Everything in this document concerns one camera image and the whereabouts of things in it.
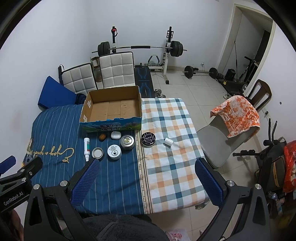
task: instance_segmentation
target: blue pillow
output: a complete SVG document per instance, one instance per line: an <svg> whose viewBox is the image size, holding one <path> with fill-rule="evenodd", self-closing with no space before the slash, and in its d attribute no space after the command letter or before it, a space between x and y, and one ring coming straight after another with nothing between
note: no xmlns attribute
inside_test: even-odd
<svg viewBox="0 0 296 241"><path fill-rule="evenodd" d="M62 86L52 77L47 77L41 91L38 105L48 109L56 106L75 104L76 94Z"/></svg>

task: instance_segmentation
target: handlebar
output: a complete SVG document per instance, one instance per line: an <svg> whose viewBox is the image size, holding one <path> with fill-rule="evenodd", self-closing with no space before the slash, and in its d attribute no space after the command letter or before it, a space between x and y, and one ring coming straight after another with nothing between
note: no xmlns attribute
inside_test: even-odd
<svg viewBox="0 0 296 241"><path fill-rule="evenodd" d="M247 59L248 61L251 61L251 62L253 62L253 63L255 63L255 62L256 62L256 60L254 60L254 59L250 59L250 58L248 58L247 56L245 56L244 58L245 58L245 59Z"/></svg>

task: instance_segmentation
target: wooden chair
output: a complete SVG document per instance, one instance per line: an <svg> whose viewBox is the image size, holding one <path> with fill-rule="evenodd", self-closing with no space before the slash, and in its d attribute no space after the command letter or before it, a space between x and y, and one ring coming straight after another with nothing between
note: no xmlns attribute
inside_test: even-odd
<svg viewBox="0 0 296 241"><path fill-rule="evenodd" d="M251 96L258 84L260 84L261 87L258 90L258 92L253 96L253 98L251 98ZM247 100L252 104L252 106L255 106L257 103L259 103L262 100L262 98L265 96L265 94L268 94L268 97L256 108L256 111L258 111L263 105L265 105L267 103L267 101L269 101L271 99L271 96L272 96L271 90L270 90L270 87L268 86L268 84L266 82L264 82L263 80L258 79L256 81L256 83L254 84L250 94L247 96Z"/></svg>

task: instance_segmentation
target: white roll of tape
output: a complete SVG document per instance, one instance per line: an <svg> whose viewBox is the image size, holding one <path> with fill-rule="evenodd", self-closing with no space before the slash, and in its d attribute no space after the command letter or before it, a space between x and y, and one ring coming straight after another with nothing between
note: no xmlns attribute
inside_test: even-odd
<svg viewBox="0 0 296 241"><path fill-rule="evenodd" d="M121 157L121 149L118 145L109 146L107 153L108 153L108 156L113 160L117 160Z"/></svg>
<svg viewBox="0 0 296 241"><path fill-rule="evenodd" d="M172 146L173 142L174 142L173 140L166 138L163 143L168 145L168 146Z"/></svg>

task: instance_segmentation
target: blue gripper pad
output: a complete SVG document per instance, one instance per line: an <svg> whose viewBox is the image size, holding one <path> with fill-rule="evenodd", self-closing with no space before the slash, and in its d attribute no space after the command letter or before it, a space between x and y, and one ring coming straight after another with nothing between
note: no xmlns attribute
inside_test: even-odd
<svg viewBox="0 0 296 241"><path fill-rule="evenodd" d="M98 176L101 169L101 164L97 159L94 159L88 169L84 172L82 177L72 189L71 204L73 207L80 206L87 193L89 192L93 182Z"/></svg>
<svg viewBox="0 0 296 241"><path fill-rule="evenodd" d="M16 163L14 156L6 158L3 162L0 163L0 176L6 173L10 168L12 168Z"/></svg>
<svg viewBox="0 0 296 241"><path fill-rule="evenodd" d="M210 171L202 163L201 158L198 158L195 162L195 173L207 192L212 204L222 207L224 203L223 190Z"/></svg>

